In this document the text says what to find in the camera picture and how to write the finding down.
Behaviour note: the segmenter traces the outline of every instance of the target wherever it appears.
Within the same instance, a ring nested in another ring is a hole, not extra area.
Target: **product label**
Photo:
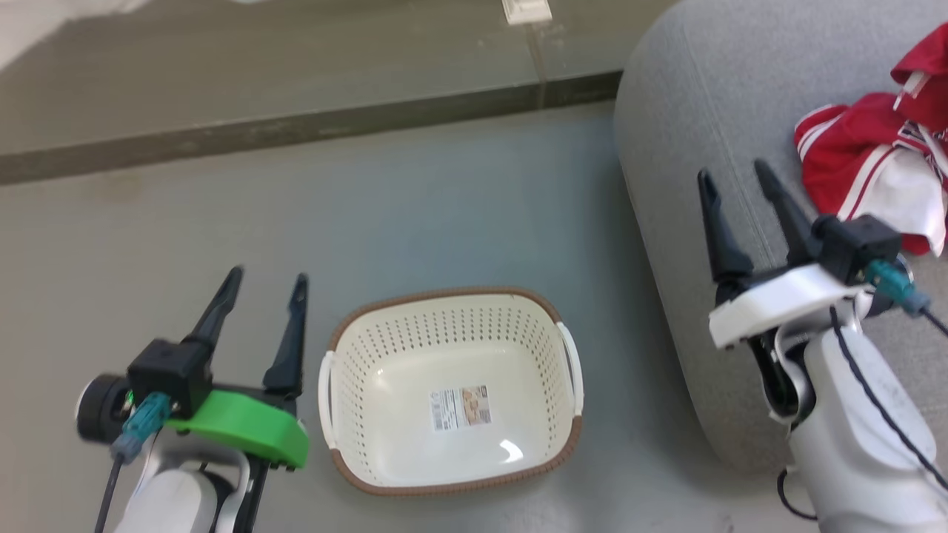
[[[490,403],[485,385],[435,391],[428,399],[431,424],[436,432],[490,424]]]

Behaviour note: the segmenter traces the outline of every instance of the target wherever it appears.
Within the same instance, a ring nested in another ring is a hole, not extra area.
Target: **sofa cushion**
[[[822,105],[894,91],[889,70],[945,20],[944,0],[686,0],[629,60],[615,111],[629,196],[695,410],[715,451],[739,469],[784,465],[786,430],[767,417],[750,352],[719,352],[707,333],[714,287],[695,176],[710,169],[755,265],[783,264],[786,244],[753,160],[768,160],[815,214],[800,185],[794,124]],[[913,263],[948,319],[948,268]],[[948,447],[948,340],[899,312],[865,328]]]

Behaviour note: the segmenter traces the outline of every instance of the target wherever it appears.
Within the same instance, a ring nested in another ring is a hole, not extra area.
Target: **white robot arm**
[[[719,306],[709,320],[715,344],[745,341],[754,351],[771,418],[789,428],[815,510],[809,518],[822,532],[948,532],[948,491],[933,466],[935,438],[860,325],[892,303],[863,280],[882,281],[866,273],[873,261],[880,262],[875,267],[896,259],[898,233],[874,219],[832,218],[818,221],[811,234],[769,168],[758,162],[757,174],[784,232],[793,233],[788,267],[757,276],[720,215],[710,176],[699,176],[719,284]],[[927,304],[911,290],[896,299],[920,313]]]

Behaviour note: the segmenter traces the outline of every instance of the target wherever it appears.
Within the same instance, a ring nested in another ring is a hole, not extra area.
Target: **plastic basket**
[[[366,492],[411,496],[555,469],[582,428],[570,331],[510,287],[376,303],[336,330],[319,369],[319,418],[339,471]]]

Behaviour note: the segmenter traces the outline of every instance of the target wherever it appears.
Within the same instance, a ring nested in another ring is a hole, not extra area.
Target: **concrete floor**
[[[612,146],[611,106],[209,157],[0,188],[0,529],[87,530],[105,448],[73,406],[154,337],[188,332],[228,269],[244,288],[213,364],[257,384],[294,276],[311,280],[307,395],[357,306],[455,285],[522,285],[570,326],[586,383],[572,459],[509,487],[388,500],[349,486],[313,432],[307,468],[267,481],[284,532],[812,532],[771,478],[702,437]],[[137,469],[122,474],[112,524]]]
[[[617,71],[673,3],[552,0],[510,26],[501,0],[153,0],[0,73],[0,155]]]

